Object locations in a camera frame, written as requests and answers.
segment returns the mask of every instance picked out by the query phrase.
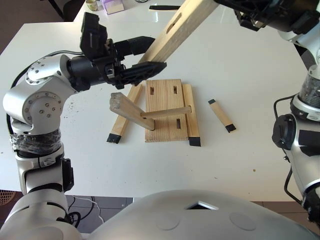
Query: wooden stick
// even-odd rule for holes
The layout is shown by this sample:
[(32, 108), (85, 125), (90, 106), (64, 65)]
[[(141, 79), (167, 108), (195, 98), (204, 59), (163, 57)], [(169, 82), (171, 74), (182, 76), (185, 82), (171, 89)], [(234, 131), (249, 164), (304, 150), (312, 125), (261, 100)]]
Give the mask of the wooden stick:
[(145, 129), (155, 130), (155, 121), (141, 117), (141, 113), (144, 111), (121, 92), (111, 93), (110, 110)]
[(228, 131), (228, 133), (231, 133), (232, 131), (236, 130), (235, 125), (232, 123), (232, 121), (223, 111), (220, 105), (216, 102), (216, 100), (211, 99), (208, 102), (210, 104), (211, 109), (214, 111), (215, 115), (218, 117), (220, 122), (225, 126), (225, 129)]
[(219, 4), (213, 0), (184, 1), (163, 32), (142, 56), (139, 63), (164, 63), (218, 6)]
[(184, 104), (191, 106), (192, 112), (186, 115), (186, 126), (188, 128), (188, 137), (190, 146), (201, 147), (200, 133), (196, 115), (196, 106), (192, 93), (191, 84), (182, 84)]
[(145, 119), (153, 119), (153, 118), (167, 117), (167, 116), (187, 114), (187, 113), (191, 113), (190, 106), (172, 108), (172, 109), (160, 110), (160, 111), (142, 112), (141, 117)]
[[(134, 104), (137, 103), (140, 93), (142, 91), (143, 85), (139, 84), (138, 86), (132, 86), (130, 88), (129, 94), (128, 94), (128, 99), (130, 99)], [(121, 137), (124, 135), (127, 125), (129, 121), (123, 117), (118, 115), (116, 118), (116, 121), (112, 127), (112, 130), (109, 134), (109, 137), (107, 139), (108, 143), (115, 143), (118, 144)]]

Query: cable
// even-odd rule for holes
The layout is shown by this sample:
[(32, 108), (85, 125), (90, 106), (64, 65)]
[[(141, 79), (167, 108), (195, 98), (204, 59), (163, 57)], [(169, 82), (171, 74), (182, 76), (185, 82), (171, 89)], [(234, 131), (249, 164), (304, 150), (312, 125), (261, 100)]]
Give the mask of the cable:
[(70, 210), (70, 208), (72, 207), (72, 205), (75, 203), (75, 201), (76, 201), (76, 198), (74, 197), (74, 196), (72, 196), (73, 197), (73, 202), (70, 204), (70, 206), (68, 207), (68, 211)]
[(284, 101), (284, 100), (287, 100), (287, 99), (293, 99), (295, 97), (295, 95), (297, 94), (294, 94), (292, 96), (287, 96), (287, 97), (284, 97), (284, 98), (280, 98), (278, 100), (276, 100), (273, 104), (273, 111), (274, 111), (274, 116), (275, 116), (275, 119), (278, 118), (278, 112), (277, 112), (277, 103), (278, 102), (281, 102), (281, 101)]
[(100, 218), (100, 220), (102, 221), (102, 223), (105, 222), (105, 220), (101, 217), (101, 209), (98, 205), (98, 203), (96, 203), (95, 201), (91, 200), (91, 199), (88, 199), (88, 198), (82, 198), (82, 197), (77, 197), (77, 196), (74, 196), (76, 199), (81, 199), (81, 200), (87, 200), (87, 201), (90, 201), (91, 203), (95, 204), (96, 207), (99, 209), (99, 215), (98, 217)]
[(94, 206), (95, 206), (95, 204), (92, 202), (90, 211), (84, 217), (82, 217), (80, 220), (85, 219), (92, 212), (92, 210), (94, 209)]
[[(60, 50), (60, 51), (54, 51), (54, 52), (51, 52), (41, 58), (46, 58), (46, 57), (52, 57), (54, 55), (57, 55), (57, 54), (72, 54), (72, 55), (82, 55), (84, 54), (82, 51), (69, 51), (69, 50)], [(27, 66), (24, 70), (22, 70), (22, 72), (19, 73), (18, 76), (16, 76), (16, 78), (14, 79), (14, 81), (12, 82), (11, 84), (11, 89), (13, 87), (15, 87), (18, 83), (18, 81), (22, 78), (22, 76), (28, 71), (28, 69), (30, 68), (30, 66), (32, 65), (30, 64), (29, 66)], [(6, 114), (6, 125), (8, 127), (8, 131), (9, 131), (9, 134), (12, 135), (14, 134), (14, 131), (11, 127), (11, 119), (10, 119), (10, 116), (8, 114)]]
[(77, 211), (73, 211), (73, 212), (70, 212), (68, 215), (69, 215), (69, 217), (72, 218), (72, 223), (74, 223), (74, 217), (73, 217), (73, 216), (74, 216), (74, 215), (77, 216), (76, 223), (75, 223), (75, 225), (74, 225), (74, 227), (77, 228), (77, 227), (79, 226), (80, 221), (81, 221), (81, 215), (80, 215), (80, 213), (77, 212)]
[(288, 194), (289, 197), (291, 197), (293, 200), (295, 200), (299, 205), (301, 205), (302, 201), (300, 201), (298, 198), (296, 198), (291, 192), (288, 191), (288, 184), (289, 184), (289, 181), (290, 181), (290, 178), (292, 176), (292, 168), (290, 167), (290, 171), (288, 173), (288, 176), (286, 177), (285, 179), (285, 182), (284, 182), (284, 191), (286, 194)]

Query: dark floor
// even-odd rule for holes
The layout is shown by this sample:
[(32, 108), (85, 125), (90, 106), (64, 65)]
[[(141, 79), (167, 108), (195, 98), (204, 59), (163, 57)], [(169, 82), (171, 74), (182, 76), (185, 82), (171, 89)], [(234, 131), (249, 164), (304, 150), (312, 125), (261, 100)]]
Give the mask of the dark floor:
[[(15, 203), (22, 197), (22, 193), (18, 192), (14, 199), (6, 205), (0, 206), (0, 228), (5, 222), (10, 210), (15, 205)], [(90, 196), (78, 196), (81, 198), (91, 199)], [(66, 196), (68, 201), (68, 206), (70, 206), (74, 198), (70, 195)], [(94, 197), (101, 208), (101, 217), (104, 221), (107, 221), (122, 209), (132, 203), (133, 199), (131, 197)], [(293, 201), (258, 201), (254, 202), (260, 206), (263, 206), (269, 210), (279, 213), (293, 221), (309, 228), (311, 231), (320, 235), (320, 230), (317, 226), (308, 221), (308, 214), (306, 211), (296, 202)], [(72, 207), (69, 210), (71, 212), (79, 212), (81, 217), (89, 213), (92, 207), (92, 203), (87, 200), (76, 199)], [(98, 218), (99, 210), (96, 205), (94, 205), (92, 212), (83, 220), (80, 221), (78, 230), (81, 233), (91, 233), (98, 226), (102, 224), (101, 220)]]

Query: wood piece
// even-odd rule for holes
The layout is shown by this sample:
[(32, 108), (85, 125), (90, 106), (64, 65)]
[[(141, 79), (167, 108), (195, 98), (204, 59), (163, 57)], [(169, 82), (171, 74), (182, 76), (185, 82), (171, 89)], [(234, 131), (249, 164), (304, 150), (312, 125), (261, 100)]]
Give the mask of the wood piece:
[[(146, 111), (160, 111), (185, 106), (180, 79), (147, 80)], [(145, 130), (145, 141), (168, 142), (188, 140), (186, 115), (162, 116), (154, 119), (154, 131)]]
[(228, 115), (223, 111), (220, 105), (216, 102), (216, 100), (211, 99), (209, 101), (211, 109), (214, 111), (215, 115), (218, 117), (220, 122), (225, 126), (225, 129), (231, 133), (236, 130), (235, 125), (232, 123)]
[(213, 0), (184, 1), (139, 63), (148, 61), (164, 63), (217, 6), (219, 4)]
[(111, 93), (110, 110), (145, 129), (155, 129), (155, 121), (153, 119), (144, 119), (141, 117), (141, 113), (144, 111), (121, 92)]
[(186, 115), (186, 125), (188, 129), (189, 144), (201, 147), (200, 133), (196, 115), (196, 106), (191, 84), (182, 84), (184, 105), (191, 106), (191, 113)]
[[(139, 84), (138, 86), (132, 86), (130, 88), (130, 91), (128, 93), (128, 99), (130, 99), (134, 104), (138, 102), (139, 96), (141, 94), (143, 85)], [(112, 127), (112, 130), (109, 134), (109, 137), (107, 139), (108, 143), (115, 143), (118, 144), (121, 137), (124, 135), (127, 125), (129, 123), (129, 120), (127, 120), (125, 117), (118, 115), (116, 118), (116, 121)]]
[(173, 109), (168, 109), (168, 110), (143, 112), (143, 113), (141, 113), (141, 117), (146, 118), (146, 119), (153, 119), (153, 118), (167, 117), (167, 116), (187, 114), (187, 113), (191, 113), (190, 106), (173, 108)]

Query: pink box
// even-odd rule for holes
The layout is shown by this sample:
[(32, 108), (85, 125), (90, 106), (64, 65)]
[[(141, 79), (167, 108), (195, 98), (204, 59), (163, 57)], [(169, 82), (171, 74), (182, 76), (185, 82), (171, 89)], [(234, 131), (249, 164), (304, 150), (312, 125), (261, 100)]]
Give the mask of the pink box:
[(122, 0), (101, 0), (101, 4), (106, 14), (114, 14), (125, 10)]

